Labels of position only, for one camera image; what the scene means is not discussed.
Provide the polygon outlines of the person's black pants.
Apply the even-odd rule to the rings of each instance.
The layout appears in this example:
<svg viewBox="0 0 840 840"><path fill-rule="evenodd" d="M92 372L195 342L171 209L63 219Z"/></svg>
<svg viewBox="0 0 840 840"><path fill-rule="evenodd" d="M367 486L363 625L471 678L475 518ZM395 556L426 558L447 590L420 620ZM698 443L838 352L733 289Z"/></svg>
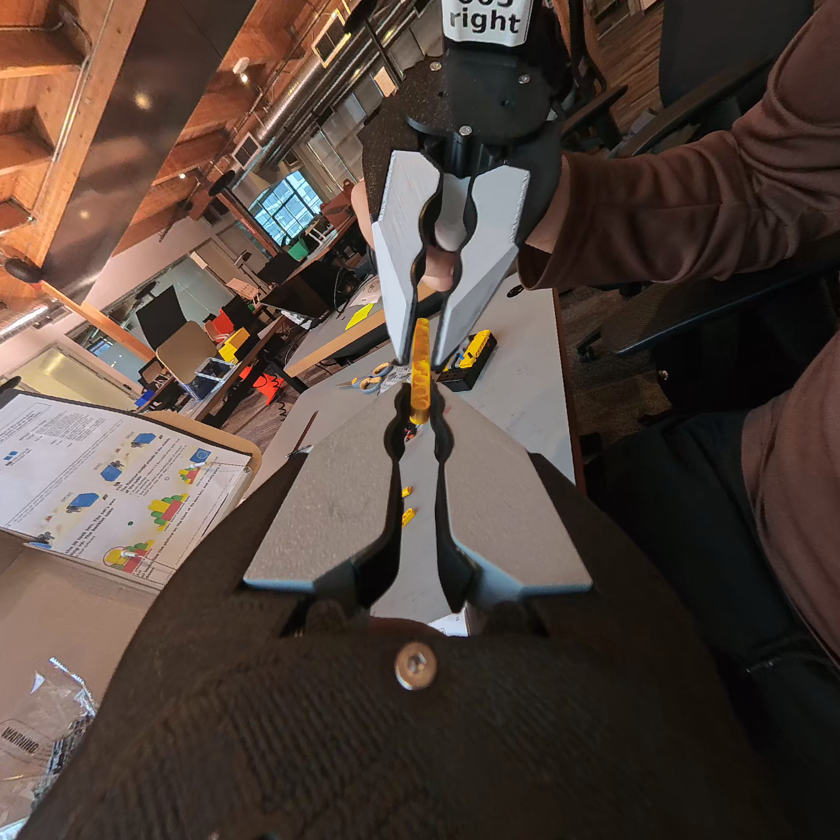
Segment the person's black pants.
<svg viewBox="0 0 840 840"><path fill-rule="evenodd" d="M745 411L671 416L605 448L589 497L654 563L709 647L797 838L839 838L839 674L761 546Z"/></svg>

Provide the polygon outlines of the black perforated block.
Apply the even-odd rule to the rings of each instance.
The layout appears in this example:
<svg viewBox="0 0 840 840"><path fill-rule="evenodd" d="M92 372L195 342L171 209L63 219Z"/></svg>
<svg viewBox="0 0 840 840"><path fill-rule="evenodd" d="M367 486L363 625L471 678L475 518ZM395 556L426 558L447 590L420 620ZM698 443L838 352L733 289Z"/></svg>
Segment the black perforated block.
<svg viewBox="0 0 840 840"><path fill-rule="evenodd" d="M451 367L442 371L436 381L438 386L446 386L452 392L468 392L475 386L486 362L478 360L470 367Z"/></svg>

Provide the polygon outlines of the stack of large toy bricks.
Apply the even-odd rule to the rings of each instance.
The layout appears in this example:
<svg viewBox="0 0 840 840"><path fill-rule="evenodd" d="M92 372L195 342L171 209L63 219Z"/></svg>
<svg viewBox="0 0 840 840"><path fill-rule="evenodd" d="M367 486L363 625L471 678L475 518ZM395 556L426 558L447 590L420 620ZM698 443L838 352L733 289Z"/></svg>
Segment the stack of large toy bricks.
<svg viewBox="0 0 840 840"><path fill-rule="evenodd" d="M225 310L204 319L205 333L214 342L217 354L223 361L237 364L240 357L247 353L246 345L251 340L250 332L236 325Z"/></svg>

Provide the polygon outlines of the yellow five-hole beam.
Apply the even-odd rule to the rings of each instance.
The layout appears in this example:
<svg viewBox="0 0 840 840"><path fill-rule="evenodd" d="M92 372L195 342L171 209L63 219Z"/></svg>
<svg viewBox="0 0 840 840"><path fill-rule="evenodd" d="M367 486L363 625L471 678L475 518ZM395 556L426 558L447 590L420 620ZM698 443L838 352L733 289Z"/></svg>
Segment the yellow five-hole beam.
<svg viewBox="0 0 840 840"><path fill-rule="evenodd" d="M415 322L412 347L410 422L415 426L427 423L432 404L432 369L429 320Z"/></svg>

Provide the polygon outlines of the large clear printed bag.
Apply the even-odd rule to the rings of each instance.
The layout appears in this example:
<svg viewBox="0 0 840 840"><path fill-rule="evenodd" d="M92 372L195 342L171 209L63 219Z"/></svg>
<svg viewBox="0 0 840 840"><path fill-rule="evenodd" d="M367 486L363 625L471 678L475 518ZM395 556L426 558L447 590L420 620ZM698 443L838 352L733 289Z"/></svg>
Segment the large clear printed bag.
<svg viewBox="0 0 840 840"><path fill-rule="evenodd" d="M99 710L86 681L52 657L1 723L1 838L16 838Z"/></svg>

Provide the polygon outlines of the black office chair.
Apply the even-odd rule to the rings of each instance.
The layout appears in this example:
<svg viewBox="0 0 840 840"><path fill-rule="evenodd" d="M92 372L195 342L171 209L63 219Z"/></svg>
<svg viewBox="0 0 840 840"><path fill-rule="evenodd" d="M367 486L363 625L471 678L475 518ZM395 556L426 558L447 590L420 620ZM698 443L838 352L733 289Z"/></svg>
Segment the black office chair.
<svg viewBox="0 0 840 840"><path fill-rule="evenodd" d="M659 43L662 108L611 153L661 154L728 130L762 97L773 63L813 1L667 1Z"/></svg>
<svg viewBox="0 0 840 840"><path fill-rule="evenodd" d="M596 65L586 43L585 4L583 1L565 2L568 8L568 50L574 80L561 135L565 146L573 151L602 149L611 154L623 141L611 108L627 93L627 85L609 87Z"/></svg>

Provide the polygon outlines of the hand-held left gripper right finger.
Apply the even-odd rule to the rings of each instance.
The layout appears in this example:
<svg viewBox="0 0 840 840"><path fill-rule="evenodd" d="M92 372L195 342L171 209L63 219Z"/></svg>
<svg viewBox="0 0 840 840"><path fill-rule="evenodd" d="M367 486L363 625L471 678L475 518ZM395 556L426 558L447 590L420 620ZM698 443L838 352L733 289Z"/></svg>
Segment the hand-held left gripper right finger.
<svg viewBox="0 0 840 840"><path fill-rule="evenodd" d="M588 592L593 580L530 453L433 386L437 573L450 609Z"/></svg>

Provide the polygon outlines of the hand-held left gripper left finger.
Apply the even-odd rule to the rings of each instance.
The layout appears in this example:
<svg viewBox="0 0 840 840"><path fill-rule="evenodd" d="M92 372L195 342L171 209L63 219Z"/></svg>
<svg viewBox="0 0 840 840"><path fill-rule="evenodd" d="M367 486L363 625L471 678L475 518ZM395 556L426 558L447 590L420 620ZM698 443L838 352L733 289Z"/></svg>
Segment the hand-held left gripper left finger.
<svg viewBox="0 0 840 840"><path fill-rule="evenodd" d="M314 444L244 573L261 591L366 611L400 563L411 387L400 384Z"/></svg>

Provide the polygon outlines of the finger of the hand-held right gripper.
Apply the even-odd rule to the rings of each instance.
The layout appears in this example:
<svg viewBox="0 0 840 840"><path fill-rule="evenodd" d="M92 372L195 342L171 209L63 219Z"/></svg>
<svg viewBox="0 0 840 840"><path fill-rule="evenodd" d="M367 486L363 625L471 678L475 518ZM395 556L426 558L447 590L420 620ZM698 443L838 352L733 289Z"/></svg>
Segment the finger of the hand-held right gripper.
<svg viewBox="0 0 840 840"><path fill-rule="evenodd" d="M426 268L424 216L442 192L443 174L424 153L392 153L372 224L385 325L398 364L407 364L417 319L417 287Z"/></svg>
<svg viewBox="0 0 840 840"><path fill-rule="evenodd" d="M502 165L476 176L466 208L475 221L458 251L454 283L440 311L434 369L442 370L495 295L518 252L517 234L530 173Z"/></svg>

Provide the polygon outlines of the person's brown shirt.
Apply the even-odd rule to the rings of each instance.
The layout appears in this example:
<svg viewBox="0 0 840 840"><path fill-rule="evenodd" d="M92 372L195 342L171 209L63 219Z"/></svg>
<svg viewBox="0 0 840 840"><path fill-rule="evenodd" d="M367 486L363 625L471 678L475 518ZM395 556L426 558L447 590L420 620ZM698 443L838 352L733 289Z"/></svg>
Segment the person's brown shirt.
<svg viewBox="0 0 840 840"><path fill-rule="evenodd" d="M791 389L746 416L741 456L770 567L814 636L838 659L838 334Z"/></svg>

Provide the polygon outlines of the grey yellow handled scissors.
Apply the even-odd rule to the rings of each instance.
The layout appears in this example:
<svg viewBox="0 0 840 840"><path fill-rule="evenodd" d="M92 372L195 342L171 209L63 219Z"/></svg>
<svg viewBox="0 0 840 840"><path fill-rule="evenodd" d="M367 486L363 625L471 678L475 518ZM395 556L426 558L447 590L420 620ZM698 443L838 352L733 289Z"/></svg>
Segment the grey yellow handled scissors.
<svg viewBox="0 0 840 840"><path fill-rule="evenodd" d="M343 390L356 390L365 394L378 393L386 376L393 371L393 367L392 363L378 364L369 374L355 376L350 381L337 384L336 387Z"/></svg>

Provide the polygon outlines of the instruction sign on white stand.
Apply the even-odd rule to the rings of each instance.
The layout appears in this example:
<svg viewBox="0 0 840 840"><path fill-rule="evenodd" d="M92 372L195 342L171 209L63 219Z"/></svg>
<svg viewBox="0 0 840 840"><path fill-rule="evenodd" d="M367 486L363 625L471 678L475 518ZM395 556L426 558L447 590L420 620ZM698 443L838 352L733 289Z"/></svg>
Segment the instruction sign on white stand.
<svg viewBox="0 0 840 840"><path fill-rule="evenodd" d="M1 527L27 548L159 592L256 477L249 441L6 384Z"/></svg>

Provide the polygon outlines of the yellow holed brick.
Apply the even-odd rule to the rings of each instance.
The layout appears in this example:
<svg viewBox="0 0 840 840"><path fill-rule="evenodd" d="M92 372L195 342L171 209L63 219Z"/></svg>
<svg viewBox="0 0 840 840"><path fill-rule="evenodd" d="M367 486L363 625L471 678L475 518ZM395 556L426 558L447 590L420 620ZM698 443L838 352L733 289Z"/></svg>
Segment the yellow holed brick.
<svg viewBox="0 0 840 840"><path fill-rule="evenodd" d="M485 355L488 355L496 346L496 339L493 333L486 329L473 335L466 348L458 357L457 368L467 370L476 366Z"/></svg>

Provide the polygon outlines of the tan rounded board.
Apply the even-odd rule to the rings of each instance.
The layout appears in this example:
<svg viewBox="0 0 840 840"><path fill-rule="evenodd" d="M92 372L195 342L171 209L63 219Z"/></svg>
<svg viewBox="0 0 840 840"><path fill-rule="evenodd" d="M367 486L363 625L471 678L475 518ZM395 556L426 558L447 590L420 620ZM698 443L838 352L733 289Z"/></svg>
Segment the tan rounded board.
<svg viewBox="0 0 840 840"><path fill-rule="evenodd" d="M178 382L186 385L208 360L217 357L217 346L202 324L188 321L157 348L155 355Z"/></svg>

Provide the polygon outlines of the blue cardboard kit box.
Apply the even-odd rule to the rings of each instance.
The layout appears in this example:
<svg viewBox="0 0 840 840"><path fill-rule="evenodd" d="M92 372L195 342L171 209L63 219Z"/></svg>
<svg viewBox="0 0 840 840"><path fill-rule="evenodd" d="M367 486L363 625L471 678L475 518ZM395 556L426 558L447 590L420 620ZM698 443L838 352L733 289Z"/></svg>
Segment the blue cardboard kit box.
<svg viewBox="0 0 840 840"><path fill-rule="evenodd" d="M51 658L100 702L157 591L1 536L1 719Z"/></svg>

